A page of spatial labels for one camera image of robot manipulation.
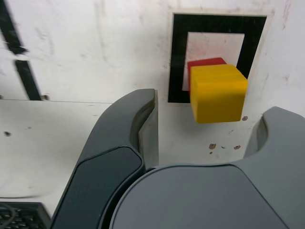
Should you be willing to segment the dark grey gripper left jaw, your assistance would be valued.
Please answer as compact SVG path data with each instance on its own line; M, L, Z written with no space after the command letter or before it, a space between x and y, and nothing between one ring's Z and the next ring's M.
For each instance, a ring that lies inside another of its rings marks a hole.
M109 228L124 192L146 173L138 133L156 101L155 89L139 89L101 114L54 212L52 229Z

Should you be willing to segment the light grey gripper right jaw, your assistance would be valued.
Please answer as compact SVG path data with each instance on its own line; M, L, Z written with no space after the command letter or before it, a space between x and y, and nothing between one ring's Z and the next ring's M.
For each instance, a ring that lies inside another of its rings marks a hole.
M112 229L302 229L305 119L272 107L244 157L227 164L157 167L120 199Z

